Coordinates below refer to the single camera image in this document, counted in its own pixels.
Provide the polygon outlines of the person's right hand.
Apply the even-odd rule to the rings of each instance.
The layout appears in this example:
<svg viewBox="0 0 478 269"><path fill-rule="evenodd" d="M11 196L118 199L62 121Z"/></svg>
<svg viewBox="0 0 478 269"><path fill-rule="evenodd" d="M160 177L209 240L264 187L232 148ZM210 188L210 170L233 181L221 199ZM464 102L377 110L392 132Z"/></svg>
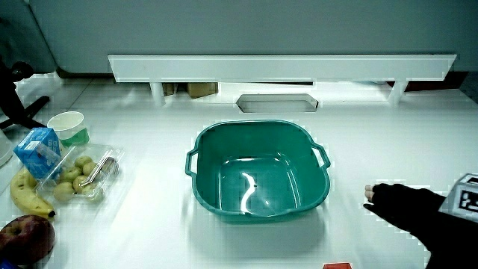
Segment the person's right hand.
<svg viewBox="0 0 478 269"><path fill-rule="evenodd" d="M446 197L427 188L379 183L365 186L364 194L367 210L416 237L477 231L477 223L439 211Z"/></svg>

